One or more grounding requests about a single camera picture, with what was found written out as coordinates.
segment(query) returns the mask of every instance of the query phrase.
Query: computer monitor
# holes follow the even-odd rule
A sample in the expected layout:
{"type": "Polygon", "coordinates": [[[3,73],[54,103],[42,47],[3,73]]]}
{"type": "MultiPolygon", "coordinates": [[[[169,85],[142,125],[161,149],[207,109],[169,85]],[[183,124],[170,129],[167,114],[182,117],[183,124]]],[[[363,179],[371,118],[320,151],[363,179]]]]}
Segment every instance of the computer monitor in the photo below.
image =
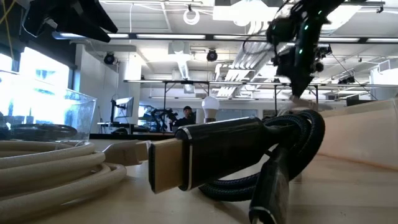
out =
{"type": "Polygon", "coordinates": [[[132,116],[132,105],[134,97],[121,98],[116,100],[114,118],[128,118],[132,116]]]}

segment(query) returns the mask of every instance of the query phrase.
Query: white light bulb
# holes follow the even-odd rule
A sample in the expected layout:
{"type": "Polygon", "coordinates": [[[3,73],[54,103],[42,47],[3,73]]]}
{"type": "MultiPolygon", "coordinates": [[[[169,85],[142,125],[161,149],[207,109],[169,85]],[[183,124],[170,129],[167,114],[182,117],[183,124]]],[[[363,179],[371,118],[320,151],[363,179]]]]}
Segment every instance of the white light bulb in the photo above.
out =
{"type": "Polygon", "coordinates": [[[201,103],[205,112],[205,123],[216,121],[216,114],[220,108],[219,101],[214,96],[207,96],[201,103]]]}
{"type": "Polygon", "coordinates": [[[207,96],[201,103],[203,109],[214,109],[218,110],[220,108],[219,101],[214,96],[207,96]]]}

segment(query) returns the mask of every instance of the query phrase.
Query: wooden surface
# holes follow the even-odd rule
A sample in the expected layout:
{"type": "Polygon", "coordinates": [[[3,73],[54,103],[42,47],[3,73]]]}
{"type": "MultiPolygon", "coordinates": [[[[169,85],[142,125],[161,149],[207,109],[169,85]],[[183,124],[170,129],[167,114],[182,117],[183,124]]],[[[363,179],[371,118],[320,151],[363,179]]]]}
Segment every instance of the wooden surface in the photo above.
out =
{"type": "Polygon", "coordinates": [[[398,99],[322,112],[320,153],[398,170],[398,99]]]}
{"type": "MultiPolygon", "coordinates": [[[[108,142],[96,142],[103,147],[108,142]]],[[[259,171],[261,164],[228,178],[259,171]]],[[[290,183],[288,223],[397,223],[398,172],[317,156],[290,183]]],[[[215,202],[198,189],[154,195],[147,162],[101,197],[30,223],[249,223],[249,202],[215,202]]]]}

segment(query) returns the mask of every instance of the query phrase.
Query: clear plastic bin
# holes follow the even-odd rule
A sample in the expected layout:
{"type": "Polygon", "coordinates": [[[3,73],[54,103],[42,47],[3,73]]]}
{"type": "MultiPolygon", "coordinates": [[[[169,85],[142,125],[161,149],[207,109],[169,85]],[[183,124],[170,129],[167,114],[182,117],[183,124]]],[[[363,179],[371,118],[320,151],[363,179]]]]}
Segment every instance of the clear plastic bin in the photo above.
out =
{"type": "Polygon", "coordinates": [[[96,99],[0,70],[0,140],[88,140],[96,99]]]}
{"type": "Polygon", "coordinates": [[[398,170],[398,99],[322,112],[319,154],[398,170]]]}

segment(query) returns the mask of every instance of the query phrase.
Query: wooden table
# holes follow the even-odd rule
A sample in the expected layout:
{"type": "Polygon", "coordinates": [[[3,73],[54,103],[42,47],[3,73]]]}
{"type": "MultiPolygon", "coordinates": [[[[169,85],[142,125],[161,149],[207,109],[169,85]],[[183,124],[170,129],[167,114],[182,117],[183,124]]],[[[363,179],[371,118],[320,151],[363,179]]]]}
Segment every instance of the wooden table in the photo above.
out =
{"type": "MultiPolygon", "coordinates": [[[[97,141],[98,147],[109,142],[97,141]]],[[[259,171],[261,164],[228,178],[259,171]]],[[[316,156],[290,183],[288,223],[398,223],[398,172],[316,156]]],[[[108,193],[30,223],[249,223],[249,202],[215,202],[198,189],[154,195],[147,163],[108,193]]]]}

